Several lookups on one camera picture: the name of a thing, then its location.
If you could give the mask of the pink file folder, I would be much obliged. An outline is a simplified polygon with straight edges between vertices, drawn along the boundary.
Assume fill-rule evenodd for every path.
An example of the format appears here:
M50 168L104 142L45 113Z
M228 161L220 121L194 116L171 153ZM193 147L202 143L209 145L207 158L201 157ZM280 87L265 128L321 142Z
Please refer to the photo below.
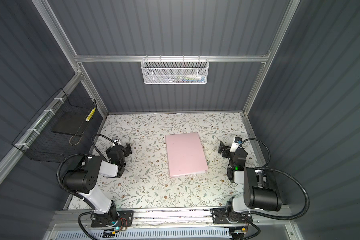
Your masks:
M208 164L197 132L166 135L169 176L202 174L208 171Z

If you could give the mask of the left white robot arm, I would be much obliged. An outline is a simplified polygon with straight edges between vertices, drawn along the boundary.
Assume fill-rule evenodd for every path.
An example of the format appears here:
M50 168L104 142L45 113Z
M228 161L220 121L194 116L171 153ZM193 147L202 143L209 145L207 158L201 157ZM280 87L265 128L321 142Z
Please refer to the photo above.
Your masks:
M103 154L95 144L95 138L102 137L112 143ZM126 167L126 157L132 154L130 144L121 145L118 139L111 139L102 134L95 134L91 142L97 155L72 154L66 157L58 166L56 178L61 189L84 201L90 208L90 214L96 220L105 220L115 224L119 213L114 201L110 200L97 185L99 176L121 178ZM61 175L63 165L70 159L80 157L78 165Z

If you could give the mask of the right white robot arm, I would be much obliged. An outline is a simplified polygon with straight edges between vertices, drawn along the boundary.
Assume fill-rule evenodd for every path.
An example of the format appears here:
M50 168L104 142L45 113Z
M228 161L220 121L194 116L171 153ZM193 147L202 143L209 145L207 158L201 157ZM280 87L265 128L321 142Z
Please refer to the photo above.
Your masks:
M229 160L227 177L231 183L242 185L243 193L232 197L227 202L225 212L222 214L229 223L244 221L249 216L247 211L261 209L266 212L277 212L281 209L282 201L274 174L264 170L246 167L248 153L244 150L244 143L256 141L264 146L268 159L263 165L267 167L271 160L268 146L256 138L242 139L235 137L231 146L219 143L218 153Z

